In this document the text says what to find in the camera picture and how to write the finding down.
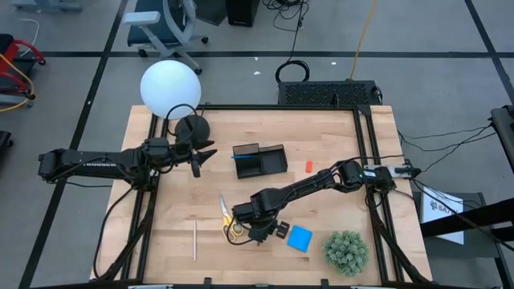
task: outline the computer tower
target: computer tower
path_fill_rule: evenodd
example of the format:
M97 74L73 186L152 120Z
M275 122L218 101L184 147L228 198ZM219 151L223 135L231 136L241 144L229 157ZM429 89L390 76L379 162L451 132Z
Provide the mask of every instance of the computer tower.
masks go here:
M259 3L260 0L225 0L229 24L253 26Z

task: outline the yellow cord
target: yellow cord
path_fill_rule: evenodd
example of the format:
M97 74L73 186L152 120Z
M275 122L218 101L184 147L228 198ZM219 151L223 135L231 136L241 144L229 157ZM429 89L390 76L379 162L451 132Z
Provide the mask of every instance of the yellow cord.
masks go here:
M366 19L366 24L364 25L364 29L362 30L361 39L359 39L359 45L357 46L357 51L355 51L355 58L353 59L353 67L352 67L352 73L350 73L350 80L353 80L353 73L355 72L355 67L357 66L357 59L359 58L359 51L361 50L362 41L364 40L364 36L366 35L366 31L368 30L368 25L371 22L371 18L373 17L373 13L375 13L376 7L377 7L377 0L373 0L373 5L371 6L371 10L368 13L368 18Z
M7 62L7 64L9 64L9 66L12 69L14 69L16 72L18 72L24 79L26 79L31 84L31 88L32 88L31 94L34 95L35 94L35 86L32 83L32 80L28 76L26 76L23 72L21 72L16 66L14 66L9 60L7 60L7 58L2 53L0 53L0 58L2 58L5 62ZM9 108L0 109L0 112L8 112L9 110L19 108L19 107L23 106L24 104L26 104L28 101L29 101L28 99L25 99L23 102L13 105Z

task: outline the office chair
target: office chair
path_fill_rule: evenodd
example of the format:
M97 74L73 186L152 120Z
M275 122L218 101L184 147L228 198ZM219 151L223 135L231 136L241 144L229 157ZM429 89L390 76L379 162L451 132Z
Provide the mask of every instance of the office chair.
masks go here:
M195 39L201 39L204 44L209 42L207 35L194 34L194 0L138 0L135 11L124 16L123 24L131 26L127 44L142 45L138 47L140 57L148 57L145 48L157 49L162 58L180 55L193 65L196 74L202 73L198 63L184 50Z

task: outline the floor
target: floor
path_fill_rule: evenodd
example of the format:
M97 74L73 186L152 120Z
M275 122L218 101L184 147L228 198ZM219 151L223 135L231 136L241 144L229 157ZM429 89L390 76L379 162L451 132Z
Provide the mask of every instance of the floor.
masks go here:
M311 68L311 80L348 78L371 2L311 0L296 44ZM119 150L129 109L141 104L139 80L158 61L138 58L135 49L126 46L129 29L113 26L116 12L133 10L135 0L83 0L83 5L80 14L34 14L12 8L7 0L0 2L0 33L31 41L34 23L17 19L35 19L41 25L36 47L49 56L47 65L37 66L33 74L38 89L34 106L0 114L0 129L12 132L15 141L0 171L2 288L18 287L54 190L36 175L38 154L70 145ZM476 14L470 13L473 7ZM492 108L514 100L508 78L514 75L513 10L511 0L381 0L354 79L376 81L406 135L485 125ZM294 34L276 30L274 16L261 6L252 28L230 26L227 20L220 26L198 24L198 31L210 36L209 44L198 42L190 48L210 52L196 58L203 67L202 102L276 103L275 69L286 60L283 55L290 51ZM109 53L126 51L132 53ZM228 51L247 53L232 57ZM283 71L283 80L300 77L295 68ZM89 108L87 122L80 122ZM463 138L422 144L435 148ZM421 168L442 156L409 146L404 153ZM514 175L498 139L490 137L462 146L421 180L442 191L483 192L493 203L512 197ZM88 280L108 191L66 186L32 287ZM514 254L504 252L514 268ZM442 284L500 285L491 260L429 257L434 279Z

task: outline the wooden table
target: wooden table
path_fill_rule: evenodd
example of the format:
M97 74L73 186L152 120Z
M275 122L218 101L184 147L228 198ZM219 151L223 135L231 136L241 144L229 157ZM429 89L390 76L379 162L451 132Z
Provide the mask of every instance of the wooden table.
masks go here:
M402 154L392 108L372 107L373 123L381 156ZM202 283L211 277L214 284L270 283L319 285L378 285L376 251L364 188L354 193L324 190L301 198L280 212L279 220L303 226L313 232L307 253L300 252L275 236L261 246L254 242L232 246L222 236L222 214L218 196L223 193L229 209L247 202L253 193L267 187L283 187L311 176L306 161L313 161L314 172L338 160L359 156L353 114L343 111L256 111L207 110L210 139L217 149L201 169L202 177L193 178L189 165L180 165L161 176L153 220L145 283ZM151 114L145 106L132 108L122 149L137 147L147 137ZM364 117L361 117L365 139ZM232 147L259 143L283 144L289 168L286 173L238 180ZM369 142L368 155L371 155ZM401 165L402 158L382 161ZM396 180L398 190L411 194L409 182ZM128 185L115 181L109 206ZM98 268L104 272L127 241L136 193L129 195L112 212L105 227ZM418 270L431 279L425 247L412 200L390 193L390 208L399 246ZM193 260L193 224L198 224L198 260ZM337 275L323 261L323 243L333 231L361 233L369 247L369 262L354 278ZM389 247L383 242L388 260L389 279L394 280ZM131 276L135 275L139 249L133 256Z

